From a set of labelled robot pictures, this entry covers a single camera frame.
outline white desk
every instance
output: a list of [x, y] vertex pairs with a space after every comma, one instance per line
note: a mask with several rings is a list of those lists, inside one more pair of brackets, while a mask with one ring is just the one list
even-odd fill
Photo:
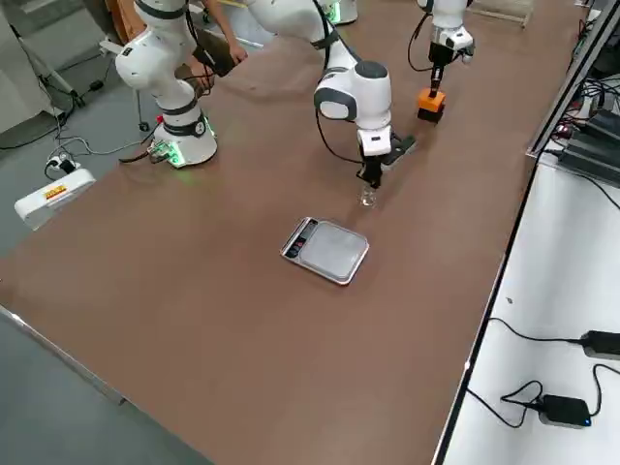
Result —
[[[604, 187], [620, 202], [620, 190]], [[595, 186], [539, 167], [491, 316], [540, 337], [620, 332], [620, 211]], [[585, 399], [593, 411], [598, 361], [620, 369], [620, 361], [596, 360], [564, 343], [526, 341], [491, 322], [469, 388], [513, 423], [521, 408], [499, 398], [534, 379], [546, 393]], [[467, 394], [444, 463], [617, 464], [620, 377], [606, 370], [599, 377], [603, 409], [582, 430], [544, 425], [534, 412], [513, 430]]]

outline power adapter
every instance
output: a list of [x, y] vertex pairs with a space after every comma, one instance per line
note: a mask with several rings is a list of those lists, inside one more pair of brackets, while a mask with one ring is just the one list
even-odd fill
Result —
[[605, 331], [588, 331], [581, 339], [579, 345], [589, 357], [620, 359], [620, 334]]
[[592, 426], [592, 417], [583, 399], [546, 394], [537, 403], [536, 410], [544, 424], [575, 429]]
[[104, 82], [102, 80], [99, 80], [99, 79], [93, 80], [90, 83], [90, 85], [88, 86], [88, 88], [90, 90], [92, 90], [93, 92], [95, 92], [95, 91], [97, 91], [97, 90], [99, 90], [99, 89], [101, 89], [103, 87], [104, 87]]

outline brown table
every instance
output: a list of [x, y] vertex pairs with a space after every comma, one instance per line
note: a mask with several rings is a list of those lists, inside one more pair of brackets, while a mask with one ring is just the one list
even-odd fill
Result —
[[[0, 303], [218, 464], [430, 462], [582, 13], [468, 16], [477, 56], [449, 67], [434, 127], [405, 57], [415, 3], [359, 3], [344, 34], [388, 66], [395, 129], [419, 138], [378, 207], [316, 132], [320, 58], [276, 41], [203, 99], [216, 159], [118, 168], [0, 263]], [[353, 125], [325, 132], [355, 156]], [[367, 235], [348, 288], [279, 257], [306, 215]]]

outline orange block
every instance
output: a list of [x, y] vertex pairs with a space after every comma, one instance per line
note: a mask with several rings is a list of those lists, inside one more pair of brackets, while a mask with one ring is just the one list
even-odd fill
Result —
[[430, 88], [426, 88], [418, 94], [418, 107], [436, 113], [441, 111], [445, 99], [446, 94], [443, 92], [437, 92], [435, 97], [431, 97]]

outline kitchen scale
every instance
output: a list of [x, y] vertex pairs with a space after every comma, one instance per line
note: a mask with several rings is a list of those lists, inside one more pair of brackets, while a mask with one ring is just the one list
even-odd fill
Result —
[[308, 217], [297, 225], [280, 254], [345, 286], [353, 279], [367, 252], [368, 241], [363, 235]]

